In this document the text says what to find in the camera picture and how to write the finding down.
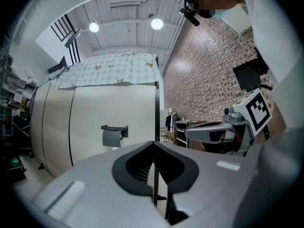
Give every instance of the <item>ceiling light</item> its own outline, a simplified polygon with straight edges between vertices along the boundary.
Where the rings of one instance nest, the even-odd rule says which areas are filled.
[[[151,26],[153,29],[161,29],[163,27],[163,22],[161,19],[153,19]]]
[[[97,23],[93,22],[90,24],[90,31],[96,33],[99,30],[99,26]]]

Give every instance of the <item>white sticker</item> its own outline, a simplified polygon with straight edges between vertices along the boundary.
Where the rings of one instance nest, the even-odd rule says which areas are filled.
[[[232,163],[232,162],[227,162],[227,161],[219,161],[217,163],[217,166],[233,170],[233,171],[238,171],[239,168],[241,167],[241,164],[238,163]]]
[[[14,95],[14,101],[19,102],[19,103],[22,103],[22,94],[16,93],[16,94]]]
[[[20,116],[20,110],[12,109],[11,110],[11,116]]]

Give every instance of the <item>ceiling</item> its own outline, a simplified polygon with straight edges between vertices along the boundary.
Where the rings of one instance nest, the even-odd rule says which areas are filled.
[[[93,54],[151,53],[159,57],[162,71],[179,35],[184,18],[179,13],[183,0],[92,0],[71,12],[75,28],[82,28],[81,36],[87,37]],[[161,19],[160,30],[151,27],[149,14]],[[97,33],[88,28],[96,19]]]

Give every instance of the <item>brick wall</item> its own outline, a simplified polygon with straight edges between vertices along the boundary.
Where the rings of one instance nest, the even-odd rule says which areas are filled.
[[[221,19],[198,18],[200,26],[185,22],[164,71],[165,108],[180,118],[214,121],[241,91],[233,68],[256,58],[252,28],[239,35]],[[262,77],[269,84],[268,76]],[[262,90],[273,109],[269,91]]]

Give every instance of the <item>white curved wall panel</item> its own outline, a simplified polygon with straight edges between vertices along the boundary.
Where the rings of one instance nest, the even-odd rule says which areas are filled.
[[[43,115],[43,147],[48,171],[59,176],[72,167],[69,151],[69,118],[73,90],[60,90],[52,84]]]
[[[37,161],[39,163],[42,163],[44,166],[46,166],[46,162],[45,162],[43,147],[42,147],[42,117],[43,117],[44,103],[46,101],[48,88],[50,87],[50,84],[51,84],[50,82],[47,82],[37,89],[33,103],[31,126],[30,126],[33,153]]]
[[[113,149],[102,144],[102,125],[128,125],[123,146],[155,140],[155,92],[153,85],[76,88],[70,122],[73,163]]]

